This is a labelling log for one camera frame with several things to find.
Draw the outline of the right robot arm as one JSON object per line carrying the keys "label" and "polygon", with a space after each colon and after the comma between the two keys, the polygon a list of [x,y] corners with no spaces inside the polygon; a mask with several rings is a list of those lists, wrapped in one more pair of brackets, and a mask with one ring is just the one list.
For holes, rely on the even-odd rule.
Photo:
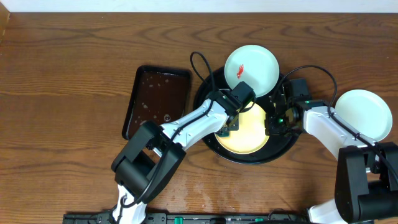
{"label": "right robot arm", "polygon": [[334,198],[307,210],[312,223],[363,223],[397,216],[397,145],[355,130],[321,100],[266,115],[266,134],[307,133],[337,160]]}

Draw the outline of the green scouring sponge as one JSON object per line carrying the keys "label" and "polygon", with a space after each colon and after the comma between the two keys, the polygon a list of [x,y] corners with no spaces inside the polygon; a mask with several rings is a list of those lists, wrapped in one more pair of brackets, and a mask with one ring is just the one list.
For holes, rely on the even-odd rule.
{"label": "green scouring sponge", "polygon": [[216,132],[216,135],[223,138],[223,137],[228,137],[229,136],[229,130],[227,129],[221,129],[218,132]]}

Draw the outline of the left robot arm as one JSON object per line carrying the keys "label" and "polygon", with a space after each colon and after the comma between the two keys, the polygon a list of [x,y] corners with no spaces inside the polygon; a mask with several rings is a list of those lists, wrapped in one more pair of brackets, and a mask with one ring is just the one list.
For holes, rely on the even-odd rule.
{"label": "left robot arm", "polygon": [[243,107],[222,96],[171,123],[144,123],[111,164],[119,189],[114,222],[142,223],[146,205],[170,182],[187,149],[231,123]]}

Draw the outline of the light blue plate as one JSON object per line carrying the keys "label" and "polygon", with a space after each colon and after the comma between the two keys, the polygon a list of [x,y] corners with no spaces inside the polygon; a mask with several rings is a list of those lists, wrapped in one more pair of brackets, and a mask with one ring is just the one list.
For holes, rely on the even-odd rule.
{"label": "light blue plate", "polygon": [[276,86],[279,64],[274,54],[265,47],[244,45],[229,55],[224,65],[224,77],[231,89],[245,82],[259,98]]}
{"label": "light blue plate", "polygon": [[361,134],[381,141],[392,129],[392,113],[387,103],[367,90],[350,90],[335,105],[336,113]]}

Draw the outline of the yellow plate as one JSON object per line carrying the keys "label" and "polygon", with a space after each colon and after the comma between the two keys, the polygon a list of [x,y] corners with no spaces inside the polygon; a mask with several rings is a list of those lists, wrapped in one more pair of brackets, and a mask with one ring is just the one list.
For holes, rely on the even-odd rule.
{"label": "yellow plate", "polygon": [[238,130],[228,136],[216,134],[217,141],[228,151],[236,154],[250,154],[262,148],[269,139],[265,134],[266,112],[255,103],[247,112],[240,113]]}

